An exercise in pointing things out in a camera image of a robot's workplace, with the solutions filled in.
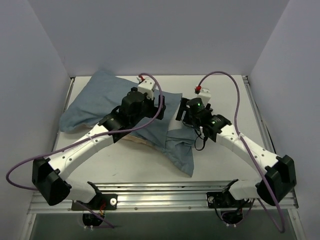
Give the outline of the blue beige striped pillowcase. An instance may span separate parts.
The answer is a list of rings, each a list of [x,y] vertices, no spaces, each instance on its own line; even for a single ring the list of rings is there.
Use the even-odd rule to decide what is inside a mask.
[[[135,83],[127,79],[107,71],[97,71],[60,117],[59,130],[70,134],[81,128],[93,128],[121,104],[134,86]],[[180,171],[192,177],[195,168],[192,148],[196,134],[191,128],[184,125],[175,127],[173,124],[182,94],[162,94],[166,106],[163,119],[156,119],[150,125],[126,135],[124,139],[156,149]]]

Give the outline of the white pillow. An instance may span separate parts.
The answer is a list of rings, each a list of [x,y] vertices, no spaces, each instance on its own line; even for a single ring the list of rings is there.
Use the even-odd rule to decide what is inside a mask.
[[[178,114],[178,111],[179,111],[179,107],[180,107],[180,104],[178,104],[170,122],[169,122],[169,125],[168,125],[168,131],[173,131],[173,130],[180,130],[180,129],[187,129],[187,127],[179,120],[176,120],[176,117],[177,117],[177,114]]]

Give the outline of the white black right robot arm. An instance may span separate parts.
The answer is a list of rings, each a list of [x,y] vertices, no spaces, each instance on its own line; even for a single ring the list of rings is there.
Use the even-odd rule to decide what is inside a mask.
[[[223,203],[234,206],[242,199],[261,199],[275,206],[297,184],[294,160],[279,156],[258,145],[242,133],[230,120],[213,114],[210,104],[204,105],[201,98],[182,98],[176,120],[191,125],[201,132],[205,140],[224,146],[250,165],[260,180],[235,180],[222,193]]]

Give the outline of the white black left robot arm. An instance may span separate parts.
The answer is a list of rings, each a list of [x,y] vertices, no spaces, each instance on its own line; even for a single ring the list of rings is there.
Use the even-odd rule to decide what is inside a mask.
[[[109,114],[104,116],[88,133],[61,154],[38,157],[32,163],[32,183],[50,206],[64,200],[79,201],[95,210],[104,201],[98,187],[88,181],[76,183],[71,173],[100,150],[115,144],[128,135],[144,118],[163,119],[165,97],[158,96],[158,105],[147,93],[133,87]]]

